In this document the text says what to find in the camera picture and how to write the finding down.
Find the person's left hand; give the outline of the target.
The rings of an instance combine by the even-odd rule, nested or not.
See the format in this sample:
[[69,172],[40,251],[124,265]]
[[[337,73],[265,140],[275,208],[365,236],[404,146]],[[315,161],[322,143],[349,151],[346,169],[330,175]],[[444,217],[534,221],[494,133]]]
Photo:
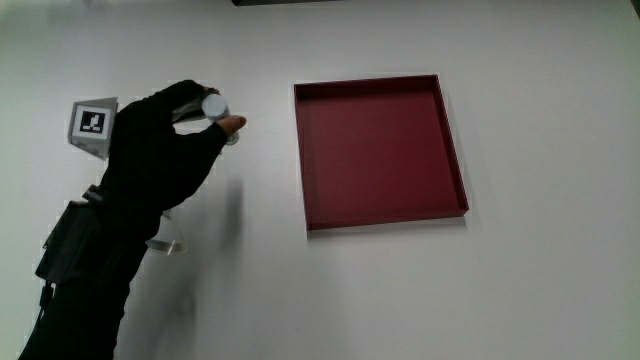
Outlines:
[[183,80],[125,106],[114,119],[106,172],[85,199],[103,216],[158,217],[192,196],[247,120],[229,115],[181,135],[174,111],[217,93]]

